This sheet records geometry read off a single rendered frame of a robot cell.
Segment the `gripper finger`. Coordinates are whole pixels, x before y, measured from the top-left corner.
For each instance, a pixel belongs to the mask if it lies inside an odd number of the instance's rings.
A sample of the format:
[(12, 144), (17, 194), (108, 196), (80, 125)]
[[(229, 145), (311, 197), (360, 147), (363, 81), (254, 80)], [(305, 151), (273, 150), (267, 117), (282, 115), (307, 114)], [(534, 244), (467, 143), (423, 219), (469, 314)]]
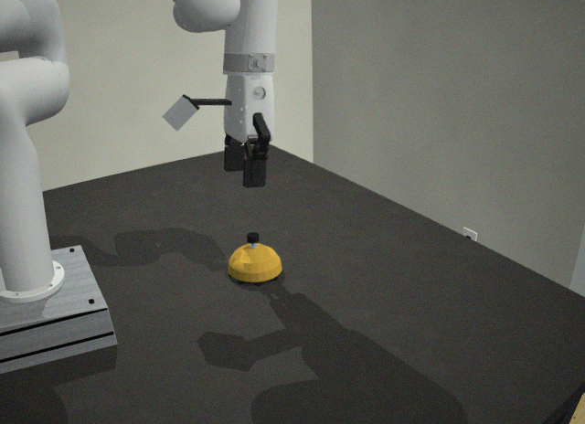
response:
[(226, 134), (225, 145), (224, 170), (226, 172), (243, 171), (245, 157), (243, 143)]
[[(260, 112), (253, 114), (253, 125), (258, 138), (247, 137), (244, 143), (247, 159), (244, 160), (243, 186), (261, 187), (266, 184), (266, 163), (271, 133)], [(251, 145), (254, 145), (251, 150)]]

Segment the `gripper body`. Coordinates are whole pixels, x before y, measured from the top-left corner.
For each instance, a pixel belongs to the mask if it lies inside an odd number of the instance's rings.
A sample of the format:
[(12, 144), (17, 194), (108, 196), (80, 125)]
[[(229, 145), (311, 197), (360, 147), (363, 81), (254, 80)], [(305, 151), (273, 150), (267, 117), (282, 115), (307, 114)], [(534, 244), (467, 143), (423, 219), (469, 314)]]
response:
[[(225, 133), (241, 143), (247, 142), (248, 136), (249, 138), (258, 137), (252, 122), (253, 114), (260, 112), (271, 133), (271, 142), (274, 135), (272, 83), (274, 71), (231, 72), (223, 70), (223, 74), (228, 75), (225, 99), (232, 101), (231, 105), (224, 105)], [(255, 95), (255, 92), (258, 93)]]

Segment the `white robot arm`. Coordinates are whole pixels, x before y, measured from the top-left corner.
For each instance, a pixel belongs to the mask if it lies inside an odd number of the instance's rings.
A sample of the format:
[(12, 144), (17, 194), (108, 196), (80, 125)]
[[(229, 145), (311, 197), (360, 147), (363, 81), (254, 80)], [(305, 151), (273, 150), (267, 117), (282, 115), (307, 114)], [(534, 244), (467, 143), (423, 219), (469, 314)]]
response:
[[(278, 0), (173, 1), (174, 19), (185, 31), (226, 31), (224, 71), (274, 71), (275, 54), (257, 53), (275, 53)], [(0, 301), (27, 303), (65, 281), (52, 260), (37, 151), (26, 131), (59, 113), (69, 97), (56, 0), (0, 0), (0, 53), (16, 50), (19, 58), (0, 61)], [(197, 105), (231, 103), (184, 94), (162, 117), (178, 131)]]

